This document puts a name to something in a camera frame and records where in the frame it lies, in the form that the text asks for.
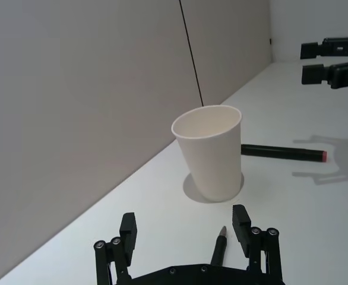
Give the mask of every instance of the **white paper cup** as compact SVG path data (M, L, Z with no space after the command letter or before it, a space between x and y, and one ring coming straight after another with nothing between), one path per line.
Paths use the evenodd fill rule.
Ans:
M184 113L172 125L194 182L210 201L240 192L241 119L236 108L217 105Z

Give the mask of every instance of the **black marker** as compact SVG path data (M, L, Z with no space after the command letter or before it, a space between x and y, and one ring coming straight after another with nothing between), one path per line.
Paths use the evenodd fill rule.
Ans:
M241 155L272 157L274 159L307 160L309 162L326 162L327 152L307 150L304 148L268 147L266 145L242 144Z
M216 239L214 254L212 254L211 265L223 266L224 253L227 247L227 227L224 226Z

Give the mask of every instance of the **tabletop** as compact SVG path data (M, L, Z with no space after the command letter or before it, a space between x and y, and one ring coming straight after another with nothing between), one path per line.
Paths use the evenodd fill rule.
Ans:
M196 192L174 141L0 285L95 285L93 243L117 236L127 212L135 213L138 228L132 277L171 265L209 263L224 225L224 266L244 269L248 260L232 228L233 204L246 207L253 226L279 229L286 284L348 284L348 88L300 83L302 65L344 61L271 64L224 102L242 112L243 144L326 150L326 163L242 157L239 195L211 203Z

